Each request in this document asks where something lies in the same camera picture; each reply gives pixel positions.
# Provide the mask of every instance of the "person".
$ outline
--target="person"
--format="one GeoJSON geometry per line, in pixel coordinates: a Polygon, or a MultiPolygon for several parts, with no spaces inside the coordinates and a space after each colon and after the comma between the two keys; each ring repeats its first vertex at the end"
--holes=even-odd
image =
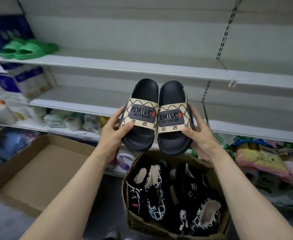
{"type": "MultiPolygon", "coordinates": [[[[239,238],[293,239],[293,227],[245,177],[199,113],[191,108],[198,127],[195,130],[185,128],[182,133],[193,139],[192,148],[197,154],[213,165],[239,238]]],[[[20,239],[82,238],[106,165],[115,157],[122,137],[134,126],[128,123],[117,130],[117,120],[123,110],[124,107],[110,118],[96,149],[20,239]]],[[[115,235],[112,233],[108,237],[112,239],[115,235]]]]}

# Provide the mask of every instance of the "cardboard tray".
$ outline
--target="cardboard tray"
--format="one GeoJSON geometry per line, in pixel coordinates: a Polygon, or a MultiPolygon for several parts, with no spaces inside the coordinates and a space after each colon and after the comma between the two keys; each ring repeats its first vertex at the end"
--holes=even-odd
{"type": "Polygon", "coordinates": [[[194,239],[194,240],[206,240],[206,239],[212,239],[212,240],[218,240],[218,239],[226,239],[226,234],[229,230],[230,225],[230,213],[227,207],[227,204],[225,202],[225,198],[219,183],[219,180],[212,168],[208,168],[205,165],[201,164],[199,161],[197,161],[193,157],[189,157],[187,155],[180,155],[175,157],[169,157],[166,156],[159,151],[148,151],[146,153],[141,154],[140,157],[138,157],[131,169],[128,171],[128,174],[123,179],[122,182],[122,200],[123,205],[126,211],[126,214],[128,216],[128,226],[130,229],[143,232],[145,234],[154,235],[158,237],[171,237],[175,239],[194,239]],[[218,231],[216,234],[212,234],[209,237],[197,237],[197,236],[191,236],[191,235],[177,235],[168,232],[163,226],[161,226],[159,223],[155,221],[150,221],[149,223],[146,223],[143,221],[142,218],[139,216],[133,214],[127,206],[128,202],[128,187],[126,184],[126,180],[130,173],[132,173],[135,168],[141,168],[144,166],[150,166],[152,163],[156,163],[158,161],[166,161],[168,162],[173,168],[176,168],[176,166],[179,163],[189,163],[189,165],[193,168],[199,169],[206,173],[208,178],[208,184],[211,188],[216,189],[219,194],[222,196],[224,202],[222,203],[222,210],[221,210],[221,218],[220,218],[220,225],[218,227],[218,231]]]}
{"type": "Polygon", "coordinates": [[[56,135],[38,137],[0,167],[0,201],[39,216],[94,149],[56,135]]]}

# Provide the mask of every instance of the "gray floor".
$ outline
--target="gray floor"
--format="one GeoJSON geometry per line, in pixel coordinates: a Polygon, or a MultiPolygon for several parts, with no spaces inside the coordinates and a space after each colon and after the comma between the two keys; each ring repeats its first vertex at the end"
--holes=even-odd
{"type": "MultiPolygon", "coordinates": [[[[120,178],[103,177],[96,202],[84,232],[85,239],[100,240],[113,230],[118,230],[122,239],[156,239],[128,229],[121,198],[121,183],[122,179],[120,178]]],[[[283,215],[293,226],[293,214],[283,212],[283,215]]],[[[28,217],[0,203],[0,240],[19,239],[33,221],[34,218],[28,217]]],[[[234,226],[231,226],[228,239],[238,239],[234,226]]]]}

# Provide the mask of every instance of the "black insole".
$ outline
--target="black insole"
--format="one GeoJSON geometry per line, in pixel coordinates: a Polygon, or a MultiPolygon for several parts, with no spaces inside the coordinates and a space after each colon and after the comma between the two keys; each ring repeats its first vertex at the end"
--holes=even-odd
{"type": "MultiPolygon", "coordinates": [[[[186,97],[183,85],[178,81],[168,81],[160,90],[159,107],[168,104],[184,103],[186,97]]],[[[165,132],[158,134],[160,151],[167,155],[180,155],[185,153],[191,146],[192,139],[184,135],[181,131],[165,132]]]]}
{"type": "MultiPolygon", "coordinates": [[[[151,102],[158,102],[158,84],[148,78],[140,80],[132,93],[132,98],[142,99],[151,102]]],[[[145,152],[151,148],[154,141],[154,130],[141,126],[134,126],[125,137],[122,138],[123,144],[135,152],[145,152]]]]}

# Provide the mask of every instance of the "green slipper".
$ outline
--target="green slipper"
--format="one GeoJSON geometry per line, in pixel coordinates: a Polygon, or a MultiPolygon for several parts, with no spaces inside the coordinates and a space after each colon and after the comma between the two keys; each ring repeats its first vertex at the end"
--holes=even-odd
{"type": "Polygon", "coordinates": [[[10,43],[2,47],[0,56],[5,59],[12,59],[19,47],[25,43],[26,41],[24,39],[13,37],[10,43]]]}
{"type": "Polygon", "coordinates": [[[52,54],[58,50],[59,46],[57,44],[46,44],[36,39],[31,39],[18,48],[17,52],[14,53],[14,58],[18,60],[34,59],[52,54]]]}

